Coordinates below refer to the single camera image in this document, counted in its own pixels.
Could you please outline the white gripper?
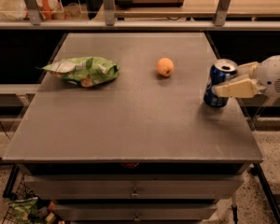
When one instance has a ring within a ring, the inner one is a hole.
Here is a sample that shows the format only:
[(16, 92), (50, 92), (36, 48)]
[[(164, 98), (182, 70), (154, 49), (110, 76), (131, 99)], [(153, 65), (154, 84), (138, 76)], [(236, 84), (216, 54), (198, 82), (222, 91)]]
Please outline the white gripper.
[(238, 76), (248, 76), (233, 82), (215, 85), (212, 92), (218, 97), (252, 98), (259, 93), (268, 97), (280, 97), (280, 55), (272, 56), (265, 61), (244, 63), (237, 68)]

